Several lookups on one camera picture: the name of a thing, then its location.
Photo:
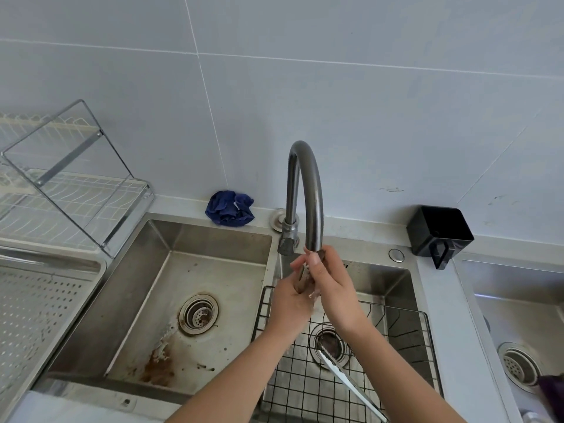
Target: sink drain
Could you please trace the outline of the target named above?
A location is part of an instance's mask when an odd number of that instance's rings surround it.
[[[516,343],[503,343],[497,353],[507,377],[521,389],[534,393],[543,373],[527,349]]]
[[[321,360],[320,351],[317,344],[322,344],[331,356],[344,367],[350,358],[349,345],[337,334],[335,328],[329,324],[319,324],[310,332],[308,348],[314,362],[321,368],[326,369],[325,364]]]
[[[219,306],[215,298],[198,294],[184,303],[178,314],[178,323],[185,334],[203,334],[213,327],[218,313]]]

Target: dish rack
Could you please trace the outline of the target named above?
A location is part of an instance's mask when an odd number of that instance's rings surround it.
[[[252,340],[266,327],[273,286],[265,286]],[[439,394],[443,394],[429,322],[424,312],[359,301],[365,316]],[[260,399],[254,418],[260,422],[381,423],[322,362],[317,341],[374,404],[386,414],[380,399],[349,345],[337,334],[317,300],[309,323],[278,363]]]
[[[0,239],[101,250],[154,199],[133,176],[83,100],[40,117],[0,113]]]

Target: hand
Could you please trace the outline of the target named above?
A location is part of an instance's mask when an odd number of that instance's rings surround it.
[[[315,288],[321,291],[323,309],[339,335],[347,341],[351,334],[367,325],[368,319],[360,307],[354,285],[341,257],[332,246],[323,246],[323,249],[329,271],[316,252],[305,248],[306,254],[292,264],[306,262],[309,265]]]
[[[290,341],[296,339],[311,318],[315,301],[309,297],[311,291],[299,294],[294,289],[294,282],[303,264],[303,261],[299,263],[298,260],[290,264],[294,272],[279,280],[272,292],[270,317],[265,328],[265,331],[276,332],[277,335],[287,335]]]

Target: black wire grid rack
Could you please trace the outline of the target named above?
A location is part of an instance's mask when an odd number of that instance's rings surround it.
[[[262,291],[253,340],[262,333],[268,322],[272,290],[272,286],[266,286]],[[366,294],[359,296],[373,301],[379,299]],[[442,395],[427,315],[377,302],[360,301],[360,305],[366,317],[372,320],[400,355]],[[309,323],[274,370],[254,418],[261,422],[380,423],[380,419],[321,363],[315,348],[317,341],[321,341],[349,378],[385,414],[368,377],[349,346],[336,334],[318,299]]]

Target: crumpled blue cloth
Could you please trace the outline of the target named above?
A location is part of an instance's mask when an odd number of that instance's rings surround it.
[[[208,203],[206,215],[215,224],[227,227],[241,227],[254,220],[249,206],[254,199],[246,194],[238,194],[231,190],[218,191]]]

